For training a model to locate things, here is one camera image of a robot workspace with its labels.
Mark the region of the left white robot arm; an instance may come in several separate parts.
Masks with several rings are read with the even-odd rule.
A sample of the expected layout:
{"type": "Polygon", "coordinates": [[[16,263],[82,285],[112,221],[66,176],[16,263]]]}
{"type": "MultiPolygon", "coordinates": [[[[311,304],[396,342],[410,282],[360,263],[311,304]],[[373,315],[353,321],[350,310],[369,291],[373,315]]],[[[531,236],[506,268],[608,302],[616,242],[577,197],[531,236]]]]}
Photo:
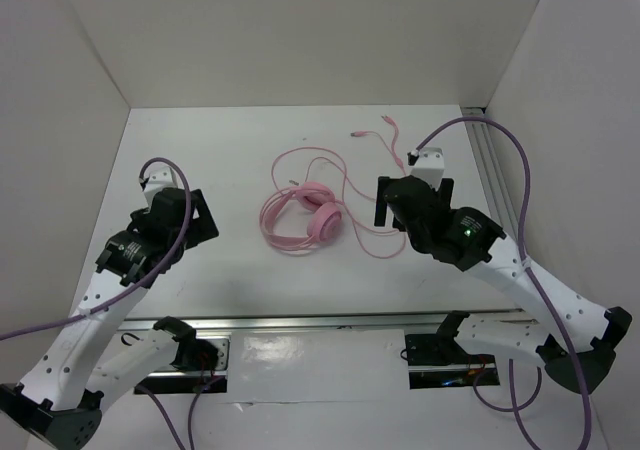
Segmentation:
{"type": "Polygon", "coordinates": [[[201,190],[166,187],[131,214],[96,261],[72,323],[17,383],[1,387],[1,412],[54,449],[81,449],[123,394],[164,367],[213,370],[219,351],[175,317],[163,317],[108,361],[103,352],[156,278],[218,236],[201,190]]]}

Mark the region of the pink headphones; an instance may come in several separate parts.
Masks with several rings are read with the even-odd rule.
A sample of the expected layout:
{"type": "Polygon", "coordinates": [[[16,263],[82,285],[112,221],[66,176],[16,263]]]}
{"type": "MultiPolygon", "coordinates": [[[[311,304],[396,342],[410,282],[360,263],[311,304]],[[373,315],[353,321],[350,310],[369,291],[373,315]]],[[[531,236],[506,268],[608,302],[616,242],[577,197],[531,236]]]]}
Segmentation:
{"type": "Polygon", "coordinates": [[[305,252],[329,244],[341,230],[342,202],[327,186],[307,182],[276,191],[259,211],[259,228],[265,241],[281,252],[305,252]],[[286,216],[305,219],[304,232],[281,233],[286,216]]]}

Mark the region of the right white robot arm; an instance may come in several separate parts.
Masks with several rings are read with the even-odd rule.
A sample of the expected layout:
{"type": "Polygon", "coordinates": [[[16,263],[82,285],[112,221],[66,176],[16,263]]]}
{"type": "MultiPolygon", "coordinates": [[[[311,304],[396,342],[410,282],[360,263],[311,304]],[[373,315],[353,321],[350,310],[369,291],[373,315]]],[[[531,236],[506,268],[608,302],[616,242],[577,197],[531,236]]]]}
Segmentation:
{"type": "Polygon", "coordinates": [[[609,374],[615,349],[632,316],[579,295],[532,260],[490,217],[472,207],[451,207],[453,181],[439,189],[414,176],[378,179],[374,223],[393,215],[394,228],[412,248],[476,278],[515,302],[534,323],[489,320],[464,311],[439,326],[436,349],[448,362],[466,354],[493,355],[543,369],[563,388],[593,392],[609,374]]]}

